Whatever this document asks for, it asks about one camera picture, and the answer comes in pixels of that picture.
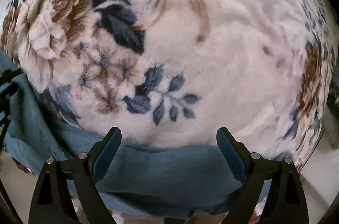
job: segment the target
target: floral blanket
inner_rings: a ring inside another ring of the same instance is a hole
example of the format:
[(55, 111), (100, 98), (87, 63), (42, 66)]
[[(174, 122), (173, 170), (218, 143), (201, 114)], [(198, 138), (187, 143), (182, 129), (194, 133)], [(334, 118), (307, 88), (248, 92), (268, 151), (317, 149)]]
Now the floral blanket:
[(0, 0), (1, 49), (61, 120), (155, 147), (316, 144), (338, 50), (328, 0)]

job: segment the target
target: metal screw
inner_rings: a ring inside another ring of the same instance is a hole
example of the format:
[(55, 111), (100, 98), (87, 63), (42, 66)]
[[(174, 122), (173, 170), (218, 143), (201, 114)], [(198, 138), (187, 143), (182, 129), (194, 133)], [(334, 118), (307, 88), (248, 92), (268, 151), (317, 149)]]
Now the metal screw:
[(54, 158), (53, 157), (49, 157), (49, 158), (47, 158), (47, 160), (46, 160), (46, 163), (47, 164), (51, 164), (51, 163), (53, 163), (54, 162)]
[(288, 164), (292, 164), (292, 163), (293, 163), (292, 159), (289, 158), (289, 157), (285, 157), (284, 160), (285, 160), (285, 162), (288, 163)]
[(251, 153), (251, 157), (255, 160), (258, 160), (260, 158), (260, 154), (259, 153), (256, 153), (256, 152), (253, 152)]
[(87, 153), (82, 152), (82, 153), (80, 153), (80, 154), (78, 155), (78, 157), (79, 157), (79, 159), (84, 160), (84, 159), (87, 158)]

